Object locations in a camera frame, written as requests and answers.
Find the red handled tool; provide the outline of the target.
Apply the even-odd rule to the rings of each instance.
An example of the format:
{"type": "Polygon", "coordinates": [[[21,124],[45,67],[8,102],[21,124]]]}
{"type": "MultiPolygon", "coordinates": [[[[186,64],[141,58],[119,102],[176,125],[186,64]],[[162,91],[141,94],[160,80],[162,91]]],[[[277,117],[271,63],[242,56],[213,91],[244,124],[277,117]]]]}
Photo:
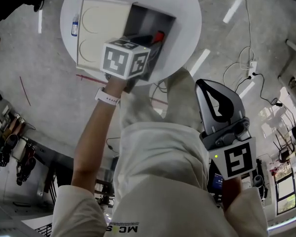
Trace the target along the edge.
{"type": "Polygon", "coordinates": [[[158,31],[154,35],[151,43],[155,44],[155,43],[163,42],[164,38],[165,38],[165,33],[163,31],[158,31]]]}

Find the small white bottle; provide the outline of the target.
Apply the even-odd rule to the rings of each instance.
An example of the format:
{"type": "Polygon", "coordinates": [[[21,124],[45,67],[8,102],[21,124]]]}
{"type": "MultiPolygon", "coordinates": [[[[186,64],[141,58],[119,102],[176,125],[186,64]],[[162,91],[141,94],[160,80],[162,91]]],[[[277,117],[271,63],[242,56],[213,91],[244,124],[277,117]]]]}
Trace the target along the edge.
{"type": "Polygon", "coordinates": [[[79,14],[76,14],[73,17],[73,21],[72,21],[71,35],[73,37],[77,37],[78,35],[78,24],[79,24],[79,14]]]}

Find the white wristwatch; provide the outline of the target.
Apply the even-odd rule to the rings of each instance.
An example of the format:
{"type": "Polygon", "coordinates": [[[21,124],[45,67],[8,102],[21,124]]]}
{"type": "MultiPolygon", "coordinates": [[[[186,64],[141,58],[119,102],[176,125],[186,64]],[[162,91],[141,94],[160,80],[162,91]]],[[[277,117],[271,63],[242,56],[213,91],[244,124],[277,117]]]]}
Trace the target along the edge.
{"type": "Polygon", "coordinates": [[[120,99],[114,96],[111,96],[107,93],[104,92],[105,88],[104,87],[100,87],[95,95],[95,100],[97,101],[102,101],[105,102],[107,104],[116,106],[120,99]]]}

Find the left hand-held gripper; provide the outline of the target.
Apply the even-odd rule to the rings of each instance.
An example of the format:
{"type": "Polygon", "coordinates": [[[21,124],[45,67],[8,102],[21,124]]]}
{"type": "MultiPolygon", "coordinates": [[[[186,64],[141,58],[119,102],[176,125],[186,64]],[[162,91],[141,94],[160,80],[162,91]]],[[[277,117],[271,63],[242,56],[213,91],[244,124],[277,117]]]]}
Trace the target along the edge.
{"type": "Polygon", "coordinates": [[[100,71],[120,79],[142,75],[150,55],[152,35],[130,35],[104,43],[100,71]],[[128,41],[143,41],[142,46],[128,41]]]}

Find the person's white shirt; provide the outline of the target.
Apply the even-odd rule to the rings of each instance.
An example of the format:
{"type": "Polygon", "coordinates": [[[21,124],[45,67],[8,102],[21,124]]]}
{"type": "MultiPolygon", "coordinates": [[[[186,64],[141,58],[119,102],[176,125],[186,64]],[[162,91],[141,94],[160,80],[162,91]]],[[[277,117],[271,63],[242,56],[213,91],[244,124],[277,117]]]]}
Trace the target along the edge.
{"type": "Polygon", "coordinates": [[[174,123],[139,122],[123,129],[112,219],[90,191],[61,186],[51,237],[268,237],[256,188],[227,210],[207,191],[208,152],[199,133],[174,123]]]}

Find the person's light trousers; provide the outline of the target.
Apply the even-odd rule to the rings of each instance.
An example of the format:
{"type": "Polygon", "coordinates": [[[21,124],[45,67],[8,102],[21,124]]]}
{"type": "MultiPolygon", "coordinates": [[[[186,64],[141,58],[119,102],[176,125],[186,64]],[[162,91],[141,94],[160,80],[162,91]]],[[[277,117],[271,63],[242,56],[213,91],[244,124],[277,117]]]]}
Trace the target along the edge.
{"type": "Polygon", "coordinates": [[[149,88],[135,87],[123,93],[120,100],[120,126],[124,129],[138,122],[176,123],[202,130],[202,120],[195,93],[195,82],[189,71],[180,68],[165,80],[167,111],[163,118],[152,106],[149,88]]]}

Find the person's left forearm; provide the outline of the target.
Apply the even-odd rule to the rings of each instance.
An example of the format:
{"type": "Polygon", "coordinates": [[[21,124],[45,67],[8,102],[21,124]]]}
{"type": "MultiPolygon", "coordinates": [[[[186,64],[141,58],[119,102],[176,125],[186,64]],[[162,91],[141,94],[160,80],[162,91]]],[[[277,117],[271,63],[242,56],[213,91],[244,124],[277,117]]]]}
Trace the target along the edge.
{"type": "Polygon", "coordinates": [[[94,193],[114,111],[114,105],[98,100],[74,152],[72,186],[94,193]]]}

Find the grey box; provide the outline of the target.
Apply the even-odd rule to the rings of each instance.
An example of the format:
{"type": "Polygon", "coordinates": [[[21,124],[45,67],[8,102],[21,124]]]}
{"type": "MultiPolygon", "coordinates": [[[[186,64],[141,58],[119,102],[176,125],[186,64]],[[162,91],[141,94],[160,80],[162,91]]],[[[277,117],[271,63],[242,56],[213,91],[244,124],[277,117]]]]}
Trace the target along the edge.
{"type": "Polygon", "coordinates": [[[168,36],[176,18],[174,15],[133,0],[82,0],[78,24],[76,67],[101,81],[109,74],[100,71],[104,43],[125,40],[130,35],[165,33],[163,42],[150,48],[145,70],[136,79],[138,85],[150,84],[163,63],[168,36]]]}

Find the round white table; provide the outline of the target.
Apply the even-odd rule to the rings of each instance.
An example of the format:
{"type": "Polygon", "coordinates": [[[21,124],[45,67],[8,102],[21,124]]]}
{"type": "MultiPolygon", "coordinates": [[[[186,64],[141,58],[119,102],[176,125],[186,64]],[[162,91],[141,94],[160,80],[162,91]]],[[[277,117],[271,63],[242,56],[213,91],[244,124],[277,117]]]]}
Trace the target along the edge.
{"type": "MultiPolygon", "coordinates": [[[[198,0],[133,0],[152,6],[175,16],[176,20],[168,36],[163,63],[153,75],[153,83],[161,81],[181,68],[193,54],[200,38],[202,15],[198,0]]],[[[82,0],[64,0],[60,28],[63,43],[75,61],[77,59],[77,37],[71,35],[72,21],[80,15],[82,0]]]]}

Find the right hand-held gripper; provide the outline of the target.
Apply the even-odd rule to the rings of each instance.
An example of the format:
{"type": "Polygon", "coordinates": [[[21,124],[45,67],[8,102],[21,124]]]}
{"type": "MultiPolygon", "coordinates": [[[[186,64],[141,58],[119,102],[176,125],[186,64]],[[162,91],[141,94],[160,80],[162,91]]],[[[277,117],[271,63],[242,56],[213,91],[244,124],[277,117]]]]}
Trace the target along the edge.
{"type": "Polygon", "coordinates": [[[249,133],[250,121],[244,118],[245,109],[237,93],[207,79],[197,80],[195,92],[205,129],[200,138],[210,160],[207,190],[221,197],[223,180],[256,168],[256,139],[249,133]]]}

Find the person's right forearm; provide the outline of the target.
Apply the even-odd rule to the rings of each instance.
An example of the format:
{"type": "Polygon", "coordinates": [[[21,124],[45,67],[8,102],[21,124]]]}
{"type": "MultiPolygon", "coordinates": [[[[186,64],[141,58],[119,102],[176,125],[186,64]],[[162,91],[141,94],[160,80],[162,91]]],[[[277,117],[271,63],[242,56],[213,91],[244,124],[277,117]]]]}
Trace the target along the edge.
{"type": "Polygon", "coordinates": [[[242,192],[242,179],[235,177],[223,180],[222,183],[222,204],[224,211],[227,211],[233,201],[242,192]]]}

